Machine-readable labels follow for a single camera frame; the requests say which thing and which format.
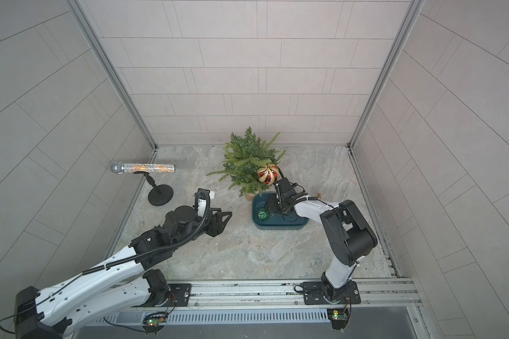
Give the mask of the red gold striped ornament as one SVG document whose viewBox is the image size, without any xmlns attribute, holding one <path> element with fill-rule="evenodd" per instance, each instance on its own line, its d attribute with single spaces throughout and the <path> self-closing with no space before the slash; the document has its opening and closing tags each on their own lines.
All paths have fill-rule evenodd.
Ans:
<svg viewBox="0 0 509 339">
<path fill-rule="evenodd" d="M 264 167 L 257 170 L 258 180 L 265 185 L 272 185 L 277 179 L 277 166 L 268 163 Z"/>
</svg>

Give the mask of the green glitter ball ornament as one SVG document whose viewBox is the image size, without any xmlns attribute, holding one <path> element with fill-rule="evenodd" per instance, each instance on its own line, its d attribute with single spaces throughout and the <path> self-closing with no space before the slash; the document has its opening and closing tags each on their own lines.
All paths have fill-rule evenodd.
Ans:
<svg viewBox="0 0 509 339">
<path fill-rule="evenodd" d="M 264 223 L 273 216 L 272 213 L 264 207 L 258 208 L 254 213 L 254 220 L 256 223 Z"/>
</svg>

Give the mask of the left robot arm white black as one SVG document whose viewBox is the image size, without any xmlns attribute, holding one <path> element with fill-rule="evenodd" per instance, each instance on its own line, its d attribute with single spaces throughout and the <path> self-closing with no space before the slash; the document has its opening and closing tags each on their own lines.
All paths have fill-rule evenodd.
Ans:
<svg viewBox="0 0 509 339">
<path fill-rule="evenodd" d="M 220 235 L 231 212 L 211 208 L 199 213 L 180 206 L 165 223 L 145 231 L 110 258 L 67 281 L 16 296 L 17 338 L 64 338 L 80 327 L 130 307 L 160 307 L 177 302 L 164 274 L 155 266 L 189 241 Z"/>
</svg>

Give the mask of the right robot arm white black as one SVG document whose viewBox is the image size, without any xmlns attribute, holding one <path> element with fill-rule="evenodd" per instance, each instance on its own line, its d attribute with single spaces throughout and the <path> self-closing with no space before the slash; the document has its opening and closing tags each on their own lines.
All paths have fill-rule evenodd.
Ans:
<svg viewBox="0 0 509 339">
<path fill-rule="evenodd" d="M 293 213 L 324 228 L 334 258 L 321 276 L 321 293 L 330 304 L 348 302 L 353 272 L 378 245 L 375 232 L 351 200 L 325 203 L 305 190 L 297 192 L 298 184 L 290 182 L 280 169 L 273 185 L 276 193 L 268 199 L 267 210 L 283 216 Z"/>
</svg>

